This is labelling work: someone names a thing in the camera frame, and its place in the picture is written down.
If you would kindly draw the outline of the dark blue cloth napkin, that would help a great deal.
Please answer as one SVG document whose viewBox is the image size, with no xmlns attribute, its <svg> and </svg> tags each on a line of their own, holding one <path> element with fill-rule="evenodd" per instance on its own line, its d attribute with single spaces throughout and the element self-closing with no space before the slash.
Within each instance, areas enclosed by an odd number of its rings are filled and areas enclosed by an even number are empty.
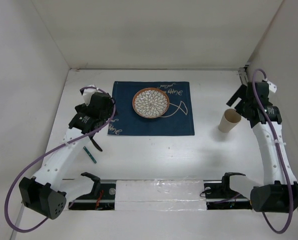
<svg viewBox="0 0 298 240">
<path fill-rule="evenodd" d="M 144 118 L 132 106 L 135 94 L 145 88 L 157 88 L 165 92 L 170 101 L 166 113 L 157 118 Z M 193 136 L 190 84 L 187 81 L 116 81 L 112 97 L 116 101 L 117 114 L 108 126 L 112 136 Z"/>
</svg>

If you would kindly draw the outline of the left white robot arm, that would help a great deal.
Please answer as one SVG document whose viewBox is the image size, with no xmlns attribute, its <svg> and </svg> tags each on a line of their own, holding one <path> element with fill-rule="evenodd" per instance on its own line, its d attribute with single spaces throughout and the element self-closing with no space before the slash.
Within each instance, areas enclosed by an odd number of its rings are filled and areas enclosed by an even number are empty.
<svg viewBox="0 0 298 240">
<path fill-rule="evenodd" d="M 32 178 L 24 177 L 19 183 L 27 208 L 52 220 L 61 214 L 67 203 L 66 195 L 79 188 L 74 184 L 71 190 L 64 189 L 64 175 L 83 147 L 111 118 L 114 107 L 113 98 L 103 92 L 94 92 L 88 102 L 75 106 L 77 113 L 64 135 L 63 147 L 54 151 Z"/>
</svg>

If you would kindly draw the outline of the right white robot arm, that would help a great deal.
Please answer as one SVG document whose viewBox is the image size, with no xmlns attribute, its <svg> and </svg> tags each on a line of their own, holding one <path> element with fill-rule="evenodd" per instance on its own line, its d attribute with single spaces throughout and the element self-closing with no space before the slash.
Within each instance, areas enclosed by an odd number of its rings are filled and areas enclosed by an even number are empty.
<svg viewBox="0 0 298 240">
<path fill-rule="evenodd" d="M 239 101 L 234 109 L 249 121 L 256 136 L 263 164 L 263 185 L 229 179 L 220 184 L 220 191 L 226 197 L 238 192 L 249 198 L 256 212 L 288 213 L 298 207 L 298 182 L 286 156 L 279 108 L 268 98 L 271 86 L 265 81 L 242 84 L 226 103 L 230 107 Z"/>
</svg>

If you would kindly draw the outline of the floral patterned plate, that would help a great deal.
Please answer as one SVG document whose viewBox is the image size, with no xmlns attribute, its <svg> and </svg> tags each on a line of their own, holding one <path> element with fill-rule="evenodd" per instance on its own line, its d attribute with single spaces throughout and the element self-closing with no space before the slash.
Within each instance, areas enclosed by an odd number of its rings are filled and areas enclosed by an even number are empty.
<svg viewBox="0 0 298 240">
<path fill-rule="evenodd" d="M 167 94 L 154 87 L 144 88 L 138 91 L 132 100 L 135 113 L 146 119 L 155 119 L 163 116 L 170 102 Z"/>
</svg>

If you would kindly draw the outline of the brown paper cup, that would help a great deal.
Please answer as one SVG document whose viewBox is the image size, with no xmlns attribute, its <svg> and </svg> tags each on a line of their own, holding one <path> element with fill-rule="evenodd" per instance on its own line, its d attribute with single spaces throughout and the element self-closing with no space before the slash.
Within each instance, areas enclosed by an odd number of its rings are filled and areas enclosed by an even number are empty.
<svg viewBox="0 0 298 240">
<path fill-rule="evenodd" d="M 240 121 L 241 115 L 235 109 L 227 109 L 223 113 L 218 129 L 222 133 L 229 133 Z"/>
</svg>

